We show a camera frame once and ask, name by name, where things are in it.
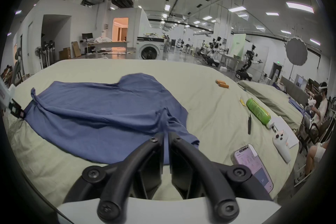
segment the washing machine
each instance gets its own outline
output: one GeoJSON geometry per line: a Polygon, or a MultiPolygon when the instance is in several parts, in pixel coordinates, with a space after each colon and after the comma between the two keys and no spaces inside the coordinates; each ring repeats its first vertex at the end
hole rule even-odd
{"type": "Polygon", "coordinates": [[[136,58],[142,60],[162,60],[165,39],[156,37],[138,37],[136,58]]]}

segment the bed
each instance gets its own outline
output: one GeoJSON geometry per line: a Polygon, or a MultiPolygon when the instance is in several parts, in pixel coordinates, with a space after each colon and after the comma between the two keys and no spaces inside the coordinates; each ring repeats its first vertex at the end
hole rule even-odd
{"type": "Polygon", "coordinates": [[[275,114],[281,116],[294,132],[299,129],[303,116],[300,111],[289,103],[287,94],[273,86],[262,83],[242,80],[238,84],[261,100],[275,114]]]}
{"type": "MultiPolygon", "coordinates": [[[[210,160],[232,165],[230,155],[233,151],[248,143],[252,144],[273,181],[274,188],[270,195],[272,198],[277,195],[292,171],[298,145],[290,149],[292,160],[286,164],[273,145],[273,133],[253,115],[252,131],[248,135],[247,120],[250,113],[239,100],[242,98],[246,101],[252,95],[212,68],[154,60],[63,60],[18,85],[14,99],[25,108],[31,101],[32,87],[39,94],[53,81],[116,83],[122,76],[138,72],[154,76],[187,109],[187,129],[199,138],[199,150],[210,160]],[[224,80],[230,88],[219,87],[215,79],[224,80]]],[[[271,109],[259,103],[275,116],[271,109]]],[[[3,119],[20,166],[54,206],[62,203],[87,166],[96,165],[47,142],[26,121],[17,120],[8,114],[3,119]]],[[[164,167],[162,180],[154,199],[180,200],[179,193],[171,184],[168,166],[164,167]]]]}

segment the washing machine door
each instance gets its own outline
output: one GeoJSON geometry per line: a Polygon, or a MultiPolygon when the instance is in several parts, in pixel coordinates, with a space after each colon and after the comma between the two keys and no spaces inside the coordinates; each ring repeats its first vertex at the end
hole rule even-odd
{"type": "Polygon", "coordinates": [[[140,50],[140,59],[143,60],[156,60],[158,59],[160,52],[158,51],[157,46],[152,44],[146,44],[141,47],[140,50]]]}

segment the white controller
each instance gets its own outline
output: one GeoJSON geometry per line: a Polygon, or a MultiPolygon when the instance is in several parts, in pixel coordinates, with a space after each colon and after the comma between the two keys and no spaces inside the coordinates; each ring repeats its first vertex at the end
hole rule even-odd
{"type": "Polygon", "coordinates": [[[279,131],[273,137],[273,144],[276,149],[279,151],[279,154],[282,156],[286,163],[291,161],[291,155],[289,153],[289,148],[287,146],[288,134],[286,132],[279,131]]]}

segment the phone screen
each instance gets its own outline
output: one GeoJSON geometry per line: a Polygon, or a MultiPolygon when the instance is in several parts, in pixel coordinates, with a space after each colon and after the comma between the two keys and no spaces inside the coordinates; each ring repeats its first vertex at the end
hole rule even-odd
{"type": "Polygon", "coordinates": [[[273,189],[273,183],[259,156],[255,157],[250,147],[245,146],[236,151],[234,153],[234,157],[238,164],[242,164],[250,168],[252,174],[259,180],[268,193],[270,193],[273,189]]]}

